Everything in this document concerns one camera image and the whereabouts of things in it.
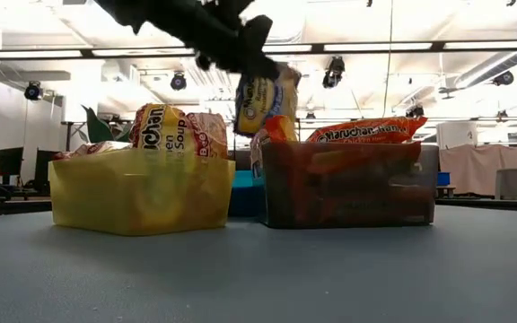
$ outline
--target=pink curtain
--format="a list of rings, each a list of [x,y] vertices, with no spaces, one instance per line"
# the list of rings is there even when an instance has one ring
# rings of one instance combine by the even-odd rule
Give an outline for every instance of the pink curtain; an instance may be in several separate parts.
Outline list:
[[[517,147],[465,144],[440,151],[440,170],[450,172],[455,194],[493,196],[496,171],[515,168]]]

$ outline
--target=table surface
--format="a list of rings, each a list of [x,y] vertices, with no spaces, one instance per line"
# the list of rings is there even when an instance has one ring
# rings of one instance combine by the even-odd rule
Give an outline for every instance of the table surface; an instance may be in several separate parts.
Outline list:
[[[0,216],[0,322],[517,322],[517,213],[144,238]]]

